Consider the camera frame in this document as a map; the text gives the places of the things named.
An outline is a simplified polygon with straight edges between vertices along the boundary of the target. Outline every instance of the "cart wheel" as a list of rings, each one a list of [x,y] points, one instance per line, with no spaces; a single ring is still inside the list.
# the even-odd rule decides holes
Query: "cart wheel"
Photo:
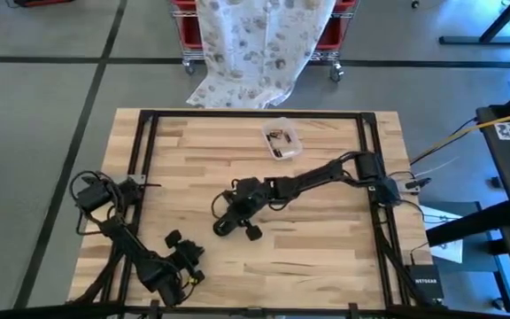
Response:
[[[342,75],[344,75],[344,70],[342,70],[342,66],[338,62],[334,63],[332,67],[329,69],[329,79],[333,82],[340,82],[342,80]]]
[[[496,308],[497,310],[506,311],[505,310],[505,302],[501,298],[496,298],[496,299],[492,300],[491,306]]]
[[[196,68],[194,67],[194,62],[183,60],[182,65],[184,66],[184,71],[186,71],[186,74],[193,75],[196,71]]]

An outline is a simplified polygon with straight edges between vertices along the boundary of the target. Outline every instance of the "metal cart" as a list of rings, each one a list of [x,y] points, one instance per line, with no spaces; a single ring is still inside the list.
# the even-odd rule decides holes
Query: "metal cart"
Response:
[[[176,29],[181,40],[182,65],[187,74],[195,72],[195,61],[204,59],[202,40],[197,22],[196,3],[194,0],[167,0],[171,9]],[[359,0],[337,0],[334,12],[324,29],[321,39],[311,61],[330,64],[329,78],[340,82],[344,70],[340,64],[340,50],[348,26],[359,6]]]

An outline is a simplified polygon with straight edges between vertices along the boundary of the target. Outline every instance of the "red storage bin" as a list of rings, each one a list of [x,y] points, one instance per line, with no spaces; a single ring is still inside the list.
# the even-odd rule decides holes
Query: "red storage bin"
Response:
[[[342,20],[339,18],[330,19],[322,37],[316,45],[316,50],[335,50],[342,46],[344,40],[344,29],[342,28]]]
[[[337,0],[334,5],[334,12],[345,12],[355,5],[357,0]]]
[[[335,50],[342,45],[344,29],[342,19],[330,19],[322,37],[316,46],[317,50]],[[200,36],[200,26],[196,17],[182,18],[181,23],[182,44],[192,50],[202,49],[202,37]]]
[[[182,44],[192,50],[202,49],[202,37],[198,18],[185,17],[181,23]]]
[[[171,0],[182,11],[195,11],[196,2],[194,0]],[[334,12],[344,12],[355,5],[356,0],[337,0],[334,6]]]

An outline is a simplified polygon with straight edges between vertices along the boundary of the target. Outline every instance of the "patterned fabric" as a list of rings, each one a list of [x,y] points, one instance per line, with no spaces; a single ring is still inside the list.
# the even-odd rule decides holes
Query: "patterned fabric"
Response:
[[[208,75],[188,99],[196,107],[279,105],[336,0],[197,0]]]

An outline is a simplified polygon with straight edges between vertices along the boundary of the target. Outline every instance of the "white cable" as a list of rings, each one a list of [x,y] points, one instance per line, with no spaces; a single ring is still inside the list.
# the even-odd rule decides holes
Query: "white cable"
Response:
[[[431,168],[431,169],[429,169],[429,170],[427,170],[427,171],[424,171],[424,172],[421,172],[421,173],[418,173],[418,174],[414,174],[414,175],[415,175],[416,177],[418,177],[418,176],[420,176],[420,175],[425,175],[425,174],[428,174],[428,173],[432,173],[432,172],[434,172],[434,171],[435,171],[435,170],[437,170],[437,169],[440,169],[440,168],[442,168],[442,167],[444,167],[444,166],[446,166],[446,165],[451,164],[452,162],[454,162],[455,160],[457,160],[457,159],[459,159],[459,158],[460,158],[460,156],[456,156],[455,158],[448,160],[447,162],[445,162],[444,164],[442,164],[442,165],[440,165],[440,166],[438,166],[438,167],[434,167],[434,168]]]

